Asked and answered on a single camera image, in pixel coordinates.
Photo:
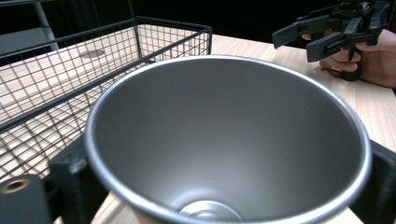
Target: table surface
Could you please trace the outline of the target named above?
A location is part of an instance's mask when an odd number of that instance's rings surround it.
[[[236,55],[279,64],[323,84],[344,99],[361,118],[370,138],[390,150],[396,151],[396,97],[391,89],[361,80],[348,82],[321,70],[318,63],[306,61],[306,51],[291,47],[274,49],[272,44],[213,35],[212,55]],[[110,193],[93,223],[158,223],[125,206]],[[362,223],[353,212],[345,208],[323,223]]]

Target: stainless steel cup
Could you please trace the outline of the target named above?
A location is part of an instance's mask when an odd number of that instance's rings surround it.
[[[233,56],[132,72],[95,103],[85,144],[108,189],[170,223],[316,223],[351,204],[371,168],[342,99]]]

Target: finger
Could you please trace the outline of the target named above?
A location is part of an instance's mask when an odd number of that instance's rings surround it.
[[[361,60],[361,56],[358,52],[353,52],[353,57],[351,60],[349,60],[349,51],[346,49],[340,50],[331,57],[333,57],[337,62],[340,63],[356,63]]]
[[[331,34],[332,33],[332,30],[325,30],[324,32],[323,32],[323,35],[324,36],[326,36],[326,35],[329,35],[329,34]],[[303,39],[305,39],[305,40],[311,40],[312,38],[311,38],[311,34],[308,34],[308,35],[301,35],[301,37],[303,38]]]
[[[302,35],[301,37],[305,40],[311,40],[311,35]]]
[[[324,68],[336,68],[346,72],[353,72],[358,69],[358,65],[356,63],[338,62],[333,57],[327,57],[321,60],[319,64]]]

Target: human hand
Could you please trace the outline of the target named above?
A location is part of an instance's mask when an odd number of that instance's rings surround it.
[[[357,62],[361,60],[361,79],[376,85],[396,88],[396,34],[383,30],[378,38],[378,44],[367,46],[365,43],[356,44],[361,54],[354,52],[352,60],[348,61],[348,51],[341,51],[322,59],[319,64],[323,68],[355,71]]]

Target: wire basket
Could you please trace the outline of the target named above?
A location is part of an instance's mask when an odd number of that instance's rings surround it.
[[[104,90],[149,63],[210,54],[211,40],[209,26],[136,17],[0,55],[0,182],[47,175]]]

